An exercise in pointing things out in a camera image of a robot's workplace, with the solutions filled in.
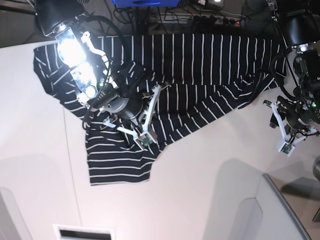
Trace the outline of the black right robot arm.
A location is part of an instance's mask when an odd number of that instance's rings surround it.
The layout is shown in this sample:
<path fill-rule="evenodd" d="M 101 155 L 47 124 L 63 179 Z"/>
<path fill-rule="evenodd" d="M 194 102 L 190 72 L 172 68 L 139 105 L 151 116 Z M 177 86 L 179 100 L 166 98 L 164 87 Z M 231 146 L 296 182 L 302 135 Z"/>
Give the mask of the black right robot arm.
<path fill-rule="evenodd" d="M 106 111 L 134 125 L 151 122 L 156 95 L 146 100 L 136 92 L 137 80 L 127 88 L 118 80 L 121 71 L 128 69 L 130 57 L 125 38 L 111 19 L 87 14 L 78 0 L 33 0 L 31 5 L 42 34 L 55 38 L 56 53 L 69 68 L 77 100 L 88 113 Z M 94 35 L 82 27 L 89 22 L 104 23 L 116 33 L 123 47 L 123 62 L 114 63 L 94 45 Z"/>

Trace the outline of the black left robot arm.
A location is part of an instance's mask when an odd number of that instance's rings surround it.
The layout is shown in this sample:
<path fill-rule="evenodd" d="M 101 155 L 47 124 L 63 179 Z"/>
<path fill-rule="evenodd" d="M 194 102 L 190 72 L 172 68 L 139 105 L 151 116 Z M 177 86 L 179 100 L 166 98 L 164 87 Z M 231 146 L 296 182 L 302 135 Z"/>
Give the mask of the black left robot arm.
<path fill-rule="evenodd" d="M 273 59 L 270 73 L 280 87 L 283 96 L 278 96 L 270 126 L 282 127 L 289 139 L 319 136 L 314 124 L 320 123 L 320 54 L 315 44 L 320 40 L 320 26 L 315 17 L 320 15 L 318 0 L 268 0 L 277 32 L 285 48 Z M 295 88 L 289 93 L 283 77 L 276 71 L 276 61 L 287 59 L 294 52 L 292 63 L 287 66 Z"/>

